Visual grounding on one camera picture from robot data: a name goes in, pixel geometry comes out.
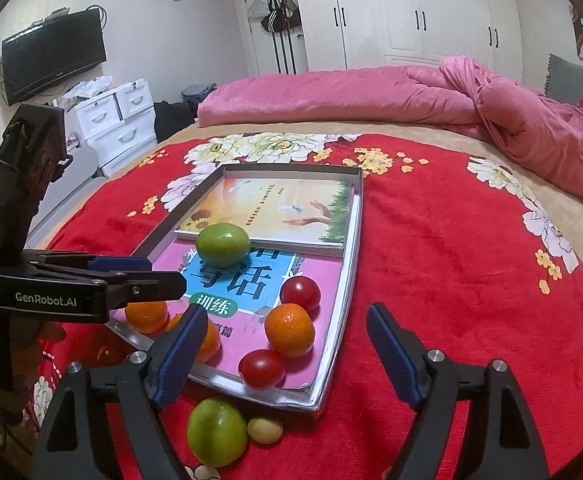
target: red tomato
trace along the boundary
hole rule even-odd
[[[273,388],[285,377],[285,365],[273,350],[254,350],[238,363],[238,373],[244,383],[254,390]]]
[[[125,359],[127,355],[121,349],[118,349],[115,346],[101,346],[100,350],[98,351],[98,365],[99,366],[114,366],[119,365]]]
[[[295,303],[310,312],[320,303],[320,289],[311,278],[294,276],[281,287],[281,303]]]

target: drawer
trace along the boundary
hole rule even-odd
[[[113,94],[79,108],[76,110],[76,118],[80,124],[82,140],[87,140],[121,121]]]
[[[156,137],[150,137],[149,139],[141,142],[137,146],[127,150],[121,155],[117,156],[113,161],[109,164],[105,164],[102,167],[103,174],[107,178],[111,178],[112,175],[118,173],[121,170],[124,170],[129,164],[131,164],[134,160],[139,158],[145,153],[149,153],[155,146],[158,145],[158,141]]]
[[[133,148],[147,139],[156,138],[154,133],[154,108],[149,108],[137,114],[133,121],[116,124],[104,132],[100,132],[87,140],[98,153],[99,165],[102,168],[121,153]]]
[[[142,112],[154,105],[150,86],[145,79],[139,79],[133,83],[127,83],[116,89],[116,99],[121,108],[123,119]]]

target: white nightstand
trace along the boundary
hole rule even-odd
[[[81,146],[98,154],[106,177],[156,146],[154,101],[145,79],[124,84],[76,105],[67,113],[65,129]]]

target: pink comforter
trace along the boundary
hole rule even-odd
[[[201,104],[201,126],[300,121],[433,124],[495,144],[583,199],[583,110],[539,96],[468,57],[269,75],[227,84]]]

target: blue gripper pad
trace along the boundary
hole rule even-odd
[[[416,334],[399,327],[382,303],[367,310],[367,334],[398,399],[417,409],[431,385],[424,359],[427,349]]]
[[[152,270],[152,262],[147,258],[132,258],[126,256],[97,256],[88,263],[89,270],[109,272],[110,270]]]
[[[207,324],[207,311],[192,303],[175,329],[160,336],[149,350],[152,361],[145,378],[145,391],[158,411],[180,395],[205,339]]]

